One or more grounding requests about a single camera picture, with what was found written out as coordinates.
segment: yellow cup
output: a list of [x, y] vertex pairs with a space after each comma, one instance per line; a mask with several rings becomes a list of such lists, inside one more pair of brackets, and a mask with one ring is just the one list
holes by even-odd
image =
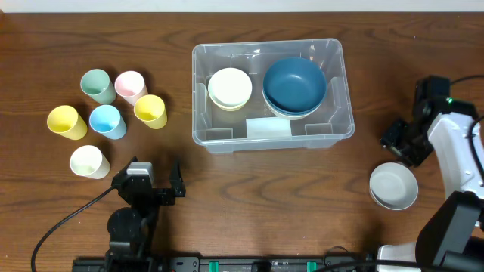
[[88, 132], [88, 126], [71, 106], [56, 107], [48, 114], [47, 126], [52, 132], [70, 140], [79, 140]]
[[156, 95], [147, 94], [136, 101], [135, 115], [150, 128], [160, 129], [167, 121], [165, 102]]

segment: wooden table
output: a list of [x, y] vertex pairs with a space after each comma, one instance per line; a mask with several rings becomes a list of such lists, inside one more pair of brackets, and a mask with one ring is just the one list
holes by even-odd
[[[435, 154], [415, 169], [420, 194], [408, 210], [379, 207], [368, 178], [395, 158], [378, 140], [398, 116], [410, 119], [414, 83], [431, 73], [484, 71], [481, 14], [4, 14], [0, 19], [0, 270], [28, 271], [35, 244], [54, 224], [105, 191], [136, 155], [167, 186], [175, 159], [187, 197], [163, 208], [156, 252], [322, 255], [331, 246], [367, 252], [415, 241], [444, 202]], [[260, 150], [213, 156], [191, 138], [191, 50], [200, 43], [333, 37], [343, 44], [356, 133], [329, 149]], [[129, 127], [110, 141], [51, 133], [50, 110], [73, 105], [84, 120], [97, 104], [79, 89], [83, 73], [111, 79], [137, 70], [167, 102], [168, 125], [151, 130], [120, 97]], [[455, 97], [484, 108], [483, 81]], [[111, 163], [101, 181], [75, 176], [71, 153], [85, 144]], [[77, 256], [102, 256], [107, 219], [126, 206], [111, 193], [47, 239], [39, 271], [69, 271]]]

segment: cable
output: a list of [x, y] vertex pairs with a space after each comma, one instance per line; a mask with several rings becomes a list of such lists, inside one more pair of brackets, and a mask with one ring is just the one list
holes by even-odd
[[480, 79], [480, 78], [484, 78], [484, 75], [465, 76], [463, 78], [459, 78], [459, 79], [452, 81], [451, 85], [462, 82], [462, 81], [466, 81], [466, 80], [469, 80], [469, 79]]
[[447, 267], [419, 265], [419, 264], [411, 262], [411, 261], [387, 261], [387, 260], [352, 261], [352, 262], [346, 262], [346, 263], [342, 263], [342, 264], [334, 264], [334, 265], [330, 265], [328, 267], [323, 267], [321, 269], [315, 270], [314, 272], [333, 271], [333, 270], [344, 268], [344, 267], [368, 267], [368, 266], [375, 266], [375, 265], [411, 267], [411, 268], [419, 268], [421, 270], [428, 270], [428, 271], [435, 271], [435, 272], [463, 272], [462, 270], [456, 270], [456, 269], [447, 268]]
[[481, 161], [477, 156], [476, 147], [474, 146], [474, 136], [476, 135], [472, 131], [474, 130], [474, 127], [477, 125], [477, 123], [481, 122], [483, 119], [484, 119], [484, 116], [480, 116], [478, 119], [475, 119], [474, 122], [472, 122], [472, 124], [470, 125], [469, 132], [467, 133], [467, 139], [469, 140], [469, 145], [470, 145], [470, 152], [472, 153], [472, 157], [476, 162], [477, 170], [481, 174], [481, 179], [484, 179], [484, 168], [482, 168]]
[[71, 213], [64, 219], [62, 219], [59, 223], [57, 223], [55, 226], [53, 226], [44, 236], [43, 238], [40, 239], [40, 241], [37, 243], [37, 246], [34, 248], [33, 253], [32, 253], [32, 258], [30, 259], [30, 267], [32, 268], [32, 272], [37, 272], [36, 270], [36, 256], [37, 252], [40, 249], [40, 246], [44, 243], [44, 241], [49, 237], [56, 229], [58, 229], [62, 224], [66, 223], [69, 219], [73, 218], [74, 216], [78, 215], [80, 212], [84, 211], [85, 209], [89, 208], [92, 204], [96, 203], [97, 201], [101, 200], [103, 197], [105, 197], [110, 191], [112, 191], [114, 187], [111, 187], [107, 189], [104, 193], [93, 199], [91, 202], [85, 204], [83, 207], [79, 208], [77, 211]]
[[328, 254], [330, 254], [330, 253], [331, 253], [333, 250], [335, 250], [335, 249], [342, 249], [342, 250], [346, 251], [346, 253], [349, 253], [348, 249], [345, 249], [345, 248], [344, 248], [344, 247], [342, 247], [342, 246], [333, 246], [332, 248], [328, 249], [328, 250], [326, 251], [326, 253], [324, 254], [324, 256], [323, 256], [323, 264], [324, 264], [325, 266], [328, 266], [328, 264], [327, 264], [327, 262], [326, 262], [326, 257], [327, 257], [327, 255], [328, 255]]

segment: clear plastic container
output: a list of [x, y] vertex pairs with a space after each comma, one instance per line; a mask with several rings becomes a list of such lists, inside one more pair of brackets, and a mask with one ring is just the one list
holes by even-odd
[[[336, 39], [197, 45], [192, 57], [192, 135], [195, 143], [211, 153], [331, 147], [355, 132], [343, 48]], [[326, 98], [314, 113], [290, 121], [292, 136], [281, 133], [254, 137], [251, 133], [248, 138], [246, 119], [275, 116], [262, 96], [262, 80], [273, 63], [286, 57], [304, 57], [323, 70], [327, 80]], [[243, 70], [253, 84], [249, 101], [233, 112], [218, 108], [206, 90], [210, 77], [227, 67]]]

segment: blue bowl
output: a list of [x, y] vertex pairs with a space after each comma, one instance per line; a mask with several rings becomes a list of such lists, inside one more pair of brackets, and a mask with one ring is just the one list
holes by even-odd
[[310, 60], [290, 57], [269, 67], [262, 92], [276, 110], [298, 116], [321, 105], [326, 96], [326, 78]]

